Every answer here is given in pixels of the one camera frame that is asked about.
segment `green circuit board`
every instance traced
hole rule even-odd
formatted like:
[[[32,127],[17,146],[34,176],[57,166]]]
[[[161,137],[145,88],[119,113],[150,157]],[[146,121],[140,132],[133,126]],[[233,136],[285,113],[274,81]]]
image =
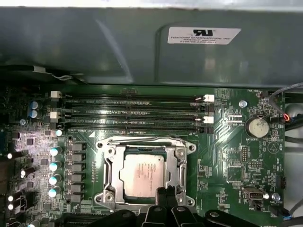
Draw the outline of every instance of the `green circuit board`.
[[[70,127],[63,130],[63,135],[56,136],[50,130],[49,112],[52,111],[47,99],[50,90],[60,91],[71,95],[69,103],[78,105],[74,111],[78,117],[67,120]],[[19,131],[22,141],[26,141],[35,134],[35,142],[28,145],[17,141],[19,149],[29,150],[29,156],[34,159],[33,165],[40,166],[35,177],[31,175],[23,180],[13,180],[11,188],[26,188],[29,191],[39,192],[36,204],[26,212],[26,222],[34,219],[49,220],[60,218],[63,213],[109,214],[110,210],[96,205],[94,195],[103,190],[104,159],[103,154],[95,148],[97,141],[116,135],[141,136],[177,136],[197,145],[197,151],[187,157],[187,195],[195,199],[197,212],[203,216],[208,210],[223,210],[227,213],[245,219],[254,224],[267,227],[279,226],[282,217],[276,217],[269,212],[272,204],[283,204],[283,177],[284,177],[284,125],[277,122],[277,112],[270,106],[268,91],[257,89],[234,88],[199,88],[199,87],[141,87],[141,86],[52,86],[41,87],[40,95],[23,96],[22,102],[27,105],[32,100],[40,100],[44,105],[44,116],[40,119],[28,119],[25,126],[15,125],[7,127],[8,131]],[[203,95],[214,95],[214,101],[206,105],[206,110],[194,113],[196,118],[211,116],[214,123],[202,124],[203,131],[196,129],[196,124],[178,120],[169,100],[158,101],[156,97],[180,97],[180,103],[175,103],[178,110],[183,109],[183,97],[195,98]],[[151,112],[150,106],[157,106],[161,111],[148,120],[140,119],[136,125],[140,127],[126,127],[130,120],[117,119],[100,120],[93,116],[99,113],[98,106],[106,104],[106,100],[99,98],[106,96],[152,97],[131,101],[132,105],[145,106],[144,114]],[[240,107],[239,102],[246,101],[247,106]],[[284,108],[284,96],[277,98],[277,103]],[[137,106],[133,108],[134,115],[139,113]],[[18,122],[16,115],[10,121]],[[262,138],[255,138],[247,133],[247,122],[252,119],[265,119],[268,122],[268,133]],[[67,153],[57,155],[55,159],[49,155],[49,148],[59,145],[67,147],[70,142],[85,142],[85,189],[81,202],[74,202],[68,196],[69,186],[66,183],[70,170],[67,167]],[[55,198],[47,195],[50,185],[48,179],[53,174],[48,166],[42,166],[41,159],[61,161],[64,168],[56,173],[63,176],[60,183],[62,192]],[[33,182],[32,188],[27,188],[28,182]],[[263,199],[261,208],[256,208],[243,192],[243,187],[261,188],[269,195]],[[272,200],[272,194],[281,196],[280,201]]]

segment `label sticker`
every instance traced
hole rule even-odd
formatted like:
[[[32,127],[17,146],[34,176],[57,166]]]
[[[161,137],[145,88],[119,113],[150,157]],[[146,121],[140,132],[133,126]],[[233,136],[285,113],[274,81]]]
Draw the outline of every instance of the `label sticker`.
[[[170,27],[167,43],[227,45],[240,31],[239,28]]]

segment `black wire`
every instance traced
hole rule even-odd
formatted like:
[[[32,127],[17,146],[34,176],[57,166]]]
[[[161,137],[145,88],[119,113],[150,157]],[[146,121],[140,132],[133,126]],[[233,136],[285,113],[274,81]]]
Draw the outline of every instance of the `black wire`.
[[[290,131],[293,129],[297,129],[303,126],[303,121],[302,120],[298,120],[294,123],[290,123],[289,125],[285,126],[285,131]]]
[[[297,226],[303,224],[303,216],[295,217],[282,222],[281,227]]]
[[[285,92],[285,91],[288,91],[290,89],[294,89],[294,88],[297,88],[297,87],[302,87],[303,86],[303,82],[302,83],[297,83],[297,84],[293,84],[291,86],[288,86],[288,87],[283,87],[283,88],[280,88],[279,90],[275,91],[270,97],[269,97],[269,104],[271,104],[271,106],[278,111],[279,114],[282,114],[284,115],[285,112],[276,104],[275,102],[275,97],[282,93],[282,92]]]
[[[298,201],[298,202],[293,206],[293,208],[291,208],[291,209],[289,210],[289,214],[290,214],[290,215],[293,215],[294,212],[295,212],[297,209],[299,209],[301,206],[303,206],[303,199],[301,199],[300,201]]]
[[[285,136],[285,141],[290,142],[290,143],[300,143],[303,144],[303,139],[302,138],[294,138],[290,136]]]

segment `cable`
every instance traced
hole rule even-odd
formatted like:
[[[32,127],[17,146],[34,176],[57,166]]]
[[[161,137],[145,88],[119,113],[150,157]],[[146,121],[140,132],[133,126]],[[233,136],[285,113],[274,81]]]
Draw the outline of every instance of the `cable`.
[[[19,221],[15,221],[15,222],[13,222],[13,223],[10,223],[10,224],[8,224],[6,227],[11,226],[11,225],[14,225],[14,224],[16,224],[16,223],[18,223],[19,225],[25,227],[25,225],[24,225],[23,223],[19,222]]]
[[[61,77],[57,77],[54,74],[52,74],[52,76],[55,77],[58,80],[61,80],[61,81],[66,81],[66,80],[72,79],[72,76],[69,76],[69,75],[64,75],[64,76],[61,76]]]
[[[301,199],[300,201],[298,201],[298,202],[293,206],[293,208],[291,208],[291,209],[289,210],[289,214],[290,214],[290,215],[293,215],[294,212],[295,212],[297,209],[299,209],[301,206],[303,206],[303,199]]]
[[[296,122],[293,122],[289,125],[286,125],[285,126],[285,131],[290,131],[290,130],[293,130],[293,129],[297,129],[297,128],[300,128],[303,126],[303,121],[302,120],[298,120]]]
[[[285,136],[285,141],[290,142],[290,143],[303,144],[303,139],[302,138],[294,138],[294,137],[290,137],[290,136]]]
[[[288,114],[286,114],[275,102],[275,97],[285,91],[288,91],[290,89],[294,89],[297,87],[302,87],[303,86],[303,82],[302,83],[297,83],[297,84],[293,84],[291,86],[288,87],[283,87],[278,89],[277,91],[275,91],[270,97],[269,97],[269,103],[271,104],[271,106],[278,111],[279,114],[282,114],[284,119],[288,122],[290,121],[290,117],[288,116]]]
[[[297,226],[303,224],[303,217],[295,217],[282,222],[281,227]]]

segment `capacitor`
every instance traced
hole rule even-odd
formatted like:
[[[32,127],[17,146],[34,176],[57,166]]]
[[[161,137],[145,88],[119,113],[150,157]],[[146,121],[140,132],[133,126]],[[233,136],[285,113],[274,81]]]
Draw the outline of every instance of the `capacitor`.
[[[245,123],[246,133],[253,138],[263,138],[269,132],[269,124],[263,117],[252,117]]]
[[[30,103],[29,107],[32,110],[41,109],[42,108],[42,103],[39,102],[39,101],[33,101],[33,102]]]
[[[34,171],[36,171],[36,169],[33,168],[33,167],[30,167],[30,168],[27,168],[27,169],[22,169],[20,174],[21,174],[21,176],[27,176],[29,174],[32,174]]]
[[[40,227],[40,221],[34,220],[27,227]]]
[[[20,206],[21,204],[21,200],[15,200],[15,201],[12,201],[9,205],[8,205],[8,209],[9,210],[13,210],[14,208]]]
[[[59,155],[62,152],[62,148],[61,147],[55,147],[50,149],[49,153],[51,154],[51,156],[56,156]]]
[[[55,186],[54,188],[48,191],[48,196],[51,198],[56,197],[56,195],[60,194],[61,188],[59,186]]]
[[[48,180],[50,185],[56,185],[58,182],[60,182],[62,177],[59,174],[55,174],[54,176],[51,176]]]
[[[19,199],[21,195],[23,195],[22,191],[16,192],[8,197],[8,201],[13,202],[14,200]]]
[[[273,201],[279,202],[281,200],[281,196],[278,193],[272,193],[271,194],[271,199]]]
[[[29,116],[30,116],[31,118],[40,119],[40,118],[42,118],[42,112],[39,111],[39,110],[31,110],[31,111],[29,112]]]
[[[63,132],[61,131],[61,130],[57,130],[56,132],[55,132],[55,134],[56,134],[56,136],[62,136],[62,134],[63,134]]]
[[[18,157],[22,157],[24,156],[24,154],[20,151],[16,151],[16,152],[12,152],[12,153],[8,153],[8,159],[15,159],[15,158],[18,158]]]
[[[49,169],[53,172],[56,171],[57,169],[60,169],[61,167],[62,167],[62,163],[60,161],[52,162],[49,165]]]
[[[21,119],[21,120],[19,121],[19,123],[20,123],[21,126],[24,126],[24,125],[27,124],[27,121],[26,121],[25,119]]]

